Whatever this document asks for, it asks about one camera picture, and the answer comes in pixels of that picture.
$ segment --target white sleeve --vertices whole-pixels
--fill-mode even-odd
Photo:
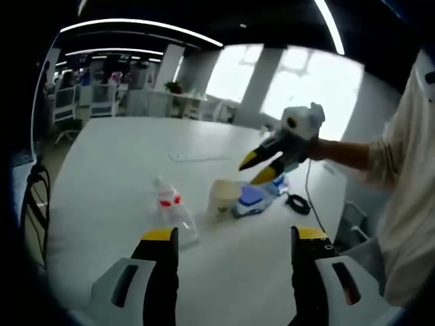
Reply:
[[[385,127],[382,139],[370,144],[368,169],[362,173],[363,182],[380,189],[391,189],[396,184],[409,140],[414,84],[413,69],[397,112]]]

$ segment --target white shirt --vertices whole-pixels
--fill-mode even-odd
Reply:
[[[365,180],[393,189],[378,230],[385,262],[385,298],[405,306],[435,264],[435,104],[415,68],[383,140],[370,144]]]

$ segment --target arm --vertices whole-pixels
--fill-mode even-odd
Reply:
[[[369,144],[316,139],[309,145],[308,157],[312,160],[332,160],[350,168],[367,170],[369,147]]]
[[[366,183],[379,187],[394,186],[408,145],[414,87],[413,69],[398,110],[386,126],[381,140],[359,144],[315,139],[309,144],[308,157],[313,160],[332,160],[360,170]]]

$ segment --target ceiling light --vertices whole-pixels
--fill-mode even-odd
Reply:
[[[172,41],[175,43],[180,43],[183,44],[183,41],[180,41],[179,39],[173,39],[172,37],[167,37],[167,36],[162,36],[162,35],[157,35],[157,34],[147,34],[148,36],[152,36],[152,37],[157,37],[158,39],[166,39],[168,41]]]
[[[80,22],[78,24],[74,24],[68,27],[65,27],[64,29],[61,29],[60,32],[66,32],[71,29],[76,29],[78,27],[82,26],[88,26],[88,25],[94,25],[94,24],[103,24],[103,23],[111,23],[111,22],[128,22],[133,24],[145,24],[145,25],[151,25],[151,26],[157,26],[162,27],[164,29],[172,29],[173,31],[189,34],[194,37],[198,37],[199,39],[203,39],[204,41],[207,41],[209,43],[212,43],[216,46],[222,47],[223,44],[211,39],[210,37],[189,31],[188,29],[182,29],[181,27],[173,26],[170,24],[165,24],[163,22],[152,22],[151,20],[142,20],[142,19],[128,19],[128,18],[107,18],[107,19],[97,19],[97,20],[89,20],[88,22]]]
[[[70,52],[70,53],[66,53],[65,56],[73,56],[74,54],[85,54],[85,53],[101,52],[101,51],[142,52],[142,53],[157,54],[158,56],[163,55],[163,52],[157,52],[151,50],[127,49],[127,48],[102,48],[102,49],[89,49],[89,50]]]
[[[314,0],[317,8],[319,8],[321,15],[324,17],[326,25],[328,25],[329,33],[332,36],[332,40],[335,45],[335,50],[338,54],[344,55],[345,49],[343,48],[343,44],[341,43],[340,34],[338,33],[337,26],[335,25],[335,21],[332,17],[332,14],[325,3],[325,0]]]

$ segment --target white table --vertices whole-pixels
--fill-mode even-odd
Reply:
[[[257,130],[213,122],[116,117],[90,120],[71,147],[54,185],[48,275],[55,296],[80,308],[93,282],[140,236],[160,225],[152,194],[159,173],[195,216],[200,242],[179,253],[177,324],[287,325],[296,313],[291,286],[290,227],[317,226],[277,199],[263,214],[240,220],[205,218],[216,178],[252,178],[265,164],[237,172],[263,139]],[[224,153],[230,160],[173,162],[170,153]],[[292,193],[305,196],[307,165],[290,173]],[[309,189],[334,239],[345,179],[313,163]]]

